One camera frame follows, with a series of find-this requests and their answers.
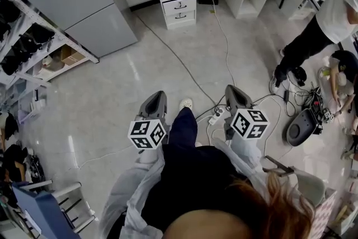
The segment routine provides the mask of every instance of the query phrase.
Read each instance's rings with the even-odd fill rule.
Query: drawer handle
[[[175,19],[180,19],[180,18],[185,18],[186,15],[184,15],[183,17],[180,17],[181,16],[181,13],[179,13],[179,17],[175,17]]]
[[[179,1],[179,7],[174,7],[174,9],[182,9],[182,8],[185,8],[185,7],[188,7],[188,5],[185,5],[185,6],[181,6],[181,1]]]

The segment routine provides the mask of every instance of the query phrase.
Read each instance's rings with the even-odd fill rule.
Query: dark blue pants
[[[197,123],[192,111],[185,107],[175,118],[169,133],[168,144],[178,147],[195,148]]]

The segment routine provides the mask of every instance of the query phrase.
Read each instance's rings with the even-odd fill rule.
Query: cardboard box
[[[76,50],[72,49],[68,45],[63,45],[61,48],[61,62],[65,63],[66,65],[73,65],[74,63],[82,60],[84,56],[77,52]]]

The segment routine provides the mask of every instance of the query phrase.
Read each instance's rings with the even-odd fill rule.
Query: white cable
[[[229,40],[228,40],[228,38],[227,38],[227,36],[226,36],[226,34],[225,34],[223,28],[222,28],[222,25],[220,24],[220,21],[219,21],[219,19],[218,19],[218,16],[216,15],[216,9],[215,9],[214,0],[213,0],[213,7],[214,7],[214,14],[215,14],[216,20],[218,20],[218,24],[219,24],[220,29],[222,30],[222,32],[223,32],[223,34],[224,34],[224,36],[225,36],[226,44],[227,44],[227,47],[228,47],[227,53],[226,53],[226,66],[228,67],[228,71],[229,71],[229,73],[230,73],[230,75],[231,75],[231,79],[233,80],[234,86],[236,87],[236,83],[235,83],[235,80],[234,80],[234,76],[233,76],[232,72],[230,71],[229,63],[228,63],[228,58],[229,58]]]
[[[274,133],[274,131],[275,131],[277,125],[279,124],[280,117],[281,117],[281,112],[282,112],[282,107],[281,107],[281,105],[280,105],[279,102],[277,102],[273,97],[264,98],[264,99],[263,99],[259,104],[257,104],[257,105],[262,104],[262,102],[264,102],[264,101],[267,100],[267,99],[273,99],[273,100],[278,104],[278,106],[280,107],[280,113],[279,113],[279,118],[277,119],[277,122],[276,122],[276,124],[275,124],[273,130],[272,130],[271,133],[268,135],[268,137],[265,139],[265,145],[264,145],[264,147],[263,147],[263,157],[266,156],[266,143],[267,143],[268,139],[269,139],[269,138],[272,136],[272,134]]]
[[[208,126],[206,127],[206,135],[208,136],[209,145],[211,145],[211,141],[210,141],[210,137],[209,137],[209,126],[211,126],[211,125],[208,124]]]
[[[200,119],[199,121],[197,121],[196,123],[198,124],[199,122],[201,122],[202,120],[205,120],[207,118],[212,118],[213,116],[212,115],[209,115],[209,116],[205,116],[203,117],[202,119]]]
[[[214,129],[213,132],[211,133],[211,139],[214,139],[214,133],[218,130],[221,130],[225,133],[225,130],[223,130],[223,129]]]
[[[81,164],[81,166],[80,166],[78,169],[80,170],[87,162],[95,161],[95,160],[100,160],[101,158],[104,158],[104,157],[106,157],[106,156],[110,156],[111,154],[119,153],[119,152],[121,152],[121,151],[123,151],[123,149],[120,150],[120,151],[118,151],[118,152],[111,152],[111,153],[105,154],[104,156],[97,157],[97,158],[93,158],[93,159],[91,159],[91,160],[85,161],[83,164]]]
[[[131,146],[126,147],[126,148],[121,149],[120,151],[117,151],[117,152],[107,153],[107,154],[105,154],[104,156],[101,156],[101,157],[92,158],[91,160],[88,160],[88,161],[85,161],[84,163],[82,163],[81,166],[76,166],[76,167],[71,167],[71,168],[69,168],[68,170],[66,170],[65,173],[62,173],[62,175],[66,174],[68,171],[73,170],[73,169],[81,170],[81,168],[82,168],[87,162],[95,161],[95,160],[100,160],[101,158],[104,158],[104,157],[106,157],[106,156],[110,156],[111,154],[116,154],[116,153],[122,152],[122,151],[124,151],[125,149],[130,148],[130,147],[131,147]],[[58,172],[56,172],[56,173],[51,177],[51,179],[55,179],[55,178],[56,178],[55,175],[56,175],[57,173],[58,173]]]

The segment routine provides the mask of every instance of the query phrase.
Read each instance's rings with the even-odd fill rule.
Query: power strip
[[[214,115],[210,118],[209,124],[214,125],[216,122],[223,116],[225,113],[224,109],[222,107],[219,107],[217,111],[214,113]]]

